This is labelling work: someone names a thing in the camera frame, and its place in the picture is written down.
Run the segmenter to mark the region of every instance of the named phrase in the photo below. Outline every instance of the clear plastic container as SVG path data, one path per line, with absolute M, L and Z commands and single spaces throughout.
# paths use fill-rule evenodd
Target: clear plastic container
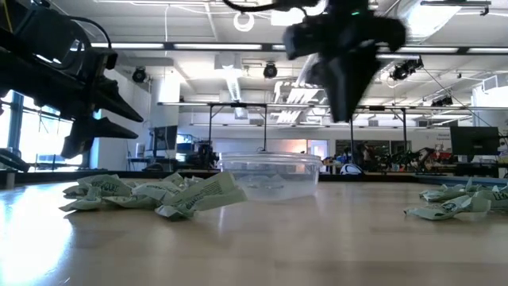
M 322 163 L 300 153 L 222 153 L 219 166 L 234 175 L 248 199 L 273 201 L 313 195 Z

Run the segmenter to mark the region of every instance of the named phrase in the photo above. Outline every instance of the wooden table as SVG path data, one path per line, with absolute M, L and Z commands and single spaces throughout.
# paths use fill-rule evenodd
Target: wooden table
M 169 222 L 65 214 L 45 184 L 0 191 L 0 284 L 503 285 L 508 217 L 429 222 L 420 184 L 321 183 L 315 197 L 238 203 Z

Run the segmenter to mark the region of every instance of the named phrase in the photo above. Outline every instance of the ceiling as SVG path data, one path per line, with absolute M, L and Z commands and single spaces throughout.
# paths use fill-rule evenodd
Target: ceiling
M 88 17 L 101 24 L 113 42 L 122 41 L 201 41 L 232 43 L 280 43 L 285 27 L 272 26 L 269 14 L 254 16 L 255 24 L 248 32 L 241 32 L 233 25 L 235 13 L 227 7 L 210 5 L 210 14 L 205 6 L 140 6 L 127 2 L 103 2 L 105 0 L 51 0 L 54 7 L 67 14 Z M 395 0 L 378 0 L 376 13 L 383 14 Z M 460 14 L 479 12 L 463 8 Z M 422 44 L 430 45 L 482 45 L 506 46 L 508 41 L 508 2 L 492 0 L 491 14 L 456 15 L 442 29 Z M 94 41 L 104 41 L 94 27 L 83 24 Z M 214 57 L 217 52 L 123 52 L 123 64 L 140 58 L 172 58 L 186 79 L 182 93 L 187 101 L 200 95 L 218 95 L 227 89 L 224 79 L 214 74 Z M 283 52 L 242 52 L 243 77 L 239 78 L 242 90 L 273 91 L 277 80 L 298 77 L 306 58 L 289 61 Z M 492 73 L 508 71 L 505 56 L 423 56 L 425 68 L 443 87 L 452 87 L 454 95 L 469 103 L 471 87 L 481 83 Z M 264 65 L 275 61 L 279 74 L 277 79 L 263 77 Z M 167 67 L 147 67 L 154 77 L 163 76 Z M 380 72 L 370 86 L 364 102 L 390 104 L 394 100 L 401 104 L 417 104 L 427 95 L 441 89 L 425 71 L 418 71 L 407 81 L 394 84 L 387 79 L 387 72 Z

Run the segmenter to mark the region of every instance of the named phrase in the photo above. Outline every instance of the table surface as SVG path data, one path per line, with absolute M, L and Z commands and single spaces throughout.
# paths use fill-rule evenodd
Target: table surface
M 65 184 L 0 191 L 1 285 L 494 285 L 506 214 L 429 222 L 421 184 L 319 183 L 169 222 L 153 211 L 66 214 Z

